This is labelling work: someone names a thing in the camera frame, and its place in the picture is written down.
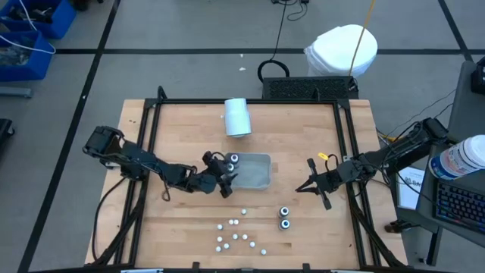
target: yellow tag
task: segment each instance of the yellow tag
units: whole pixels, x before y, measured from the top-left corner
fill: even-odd
[[[322,152],[319,152],[319,153],[318,153],[318,156],[320,156],[320,158],[322,158],[323,160],[328,160],[328,156],[327,156],[327,155],[325,155],[325,154],[324,154],[324,153],[322,153]]]

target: white bucket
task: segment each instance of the white bucket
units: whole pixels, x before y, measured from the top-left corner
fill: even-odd
[[[359,25],[346,25],[320,35],[305,49],[308,61],[307,77],[349,75],[361,31],[362,27]],[[362,75],[371,66],[376,54],[377,41],[365,30],[355,56],[352,76]]]

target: water bottle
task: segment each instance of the water bottle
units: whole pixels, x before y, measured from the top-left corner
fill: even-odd
[[[454,180],[485,169],[485,135],[469,137],[433,157],[428,168],[439,179]]]

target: keyboard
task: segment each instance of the keyboard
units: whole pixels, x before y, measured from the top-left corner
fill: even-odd
[[[435,202],[440,206],[434,206],[434,218],[468,229],[472,225],[485,234],[484,195],[438,182]]]

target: wooden tabletop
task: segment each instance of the wooden tabletop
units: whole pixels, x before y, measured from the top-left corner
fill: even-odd
[[[136,142],[142,115],[142,100],[127,100],[119,128]],[[360,152],[379,149],[369,101],[351,101],[355,134]],[[180,162],[204,168],[205,151],[262,152],[271,156],[271,185],[262,191],[234,190],[223,199],[218,190],[211,194],[171,190],[171,202],[161,199],[163,183],[150,175],[136,267],[191,268],[358,268],[354,233],[345,187],[329,196],[332,209],[326,211],[319,196],[295,193],[310,175],[307,158],[314,158],[319,172],[324,161],[317,154],[336,154],[340,148],[331,105],[249,105],[252,134],[241,139],[225,135],[224,104],[162,105],[155,154],[166,162]],[[348,153],[351,155],[345,115],[341,112]],[[148,145],[146,133],[144,148]],[[330,168],[335,168],[332,160]],[[119,170],[108,171],[103,194],[119,181]],[[96,249],[98,254],[119,230],[128,183],[122,184],[106,200],[99,213]],[[374,226],[387,247],[407,264],[400,234],[388,234],[384,225],[396,220],[390,190],[377,182],[368,184]],[[290,210],[288,231],[279,231],[277,211]],[[241,209],[247,209],[241,215]],[[239,225],[229,225],[238,218]],[[217,224],[223,224],[219,231]],[[248,234],[248,240],[233,240],[232,234]],[[368,237],[363,231],[368,264]],[[229,249],[216,253],[222,236]],[[125,249],[130,248],[131,234]],[[254,240],[255,248],[249,247]],[[267,255],[260,254],[261,249]],[[124,261],[127,261],[125,250]],[[86,262],[91,262],[88,252]]]

